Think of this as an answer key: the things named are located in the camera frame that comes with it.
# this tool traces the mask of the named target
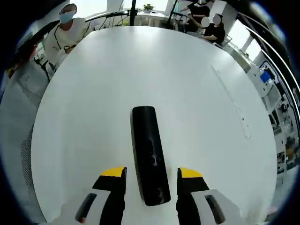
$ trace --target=potted plant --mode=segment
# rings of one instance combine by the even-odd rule
[[[154,9],[154,6],[152,6],[151,4],[144,5],[145,13],[150,13],[151,10],[153,10],[153,9]]]

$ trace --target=window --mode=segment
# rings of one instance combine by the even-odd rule
[[[143,8],[143,5],[152,4],[154,10],[165,11],[167,7],[168,0],[136,0],[136,8]],[[132,0],[124,0],[124,8],[131,8]]]
[[[75,17],[88,17],[93,14],[102,13],[107,10],[108,0],[70,0],[77,5]]]
[[[249,38],[250,33],[245,26],[237,20],[228,35],[232,38],[231,42],[241,49]]]
[[[253,61],[258,56],[260,51],[261,51],[261,47],[259,46],[258,42],[255,39],[251,41],[250,45],[246,49],[246,53],[249,54],[249,59],[251,61]]]

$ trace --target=person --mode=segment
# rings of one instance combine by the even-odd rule
[[[197,27],[205,29],[205,33],[203,36],[193,32],[188,32],[187,34],[205,39],[207,41],[210,41],[211,43],[217,43],[221,45],[225,38],[225,30],[222,18],[223,16],[221,14],[215,14],[213,17],[213,23],[210,23],[208,27],[205,28],[200,23],[198,23],[193,17],[190,17],[190,19]]]
[[[0,155],[7,180],[31,222],[45,221],[34,191],[30,149],[33,125],[48,86],[45,71],[33,61],[37,43],[33,36],[17,50],[7,65],[6,86],[0,104]]]
[[[210,0],[196,0],[193,1],[187,7],[184,7],[181,11],[186,11],[190,9],[191,16],[198,22],[201,23],[202,18],[210,16],[210,8],[207,6]],[[197,32],[199,29],[198,26],[193,23],[193,21],[188,20],[187,25],[185,26],[185,32]]]
[[[77,13],[75,4],[66,5],[60,12],[60,23],[49,33],[45,44],[45,55],[58,68],[70,52],[88,34],[95,30],[92,22],[84,18],[73,18]]]

